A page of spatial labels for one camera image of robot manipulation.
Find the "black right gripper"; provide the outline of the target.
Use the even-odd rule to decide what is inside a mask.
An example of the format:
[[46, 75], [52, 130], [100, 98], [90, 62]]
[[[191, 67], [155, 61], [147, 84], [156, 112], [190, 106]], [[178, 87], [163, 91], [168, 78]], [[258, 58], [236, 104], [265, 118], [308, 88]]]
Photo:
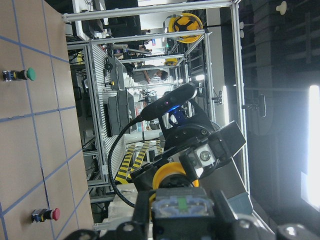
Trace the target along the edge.
[[[153, 178], [160, 167], [177, 162], [182, 165], [187, 179], [193, 185], [199, 185], [200, 179], [228, 164], [245, 143], [234, 121], [218, 130], [210, 130], [201, 124], [179, 126], [166, 138], [163, 153], [153, 162], [132, 171], [130, 177], [138, 192], [149, 191], [153, 189]], [[228, 225], [237, 220], [221, 190], [213, 190], [211, 197], [218, 224]]]

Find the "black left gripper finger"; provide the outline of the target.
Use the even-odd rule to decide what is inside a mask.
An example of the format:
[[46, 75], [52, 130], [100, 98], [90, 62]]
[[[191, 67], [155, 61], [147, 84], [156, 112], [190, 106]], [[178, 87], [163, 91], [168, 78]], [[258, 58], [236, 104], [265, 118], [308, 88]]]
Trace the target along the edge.
[[150, 221], [150, 191], [138, 192], [132, 222], [136, 225], [146, 225]]

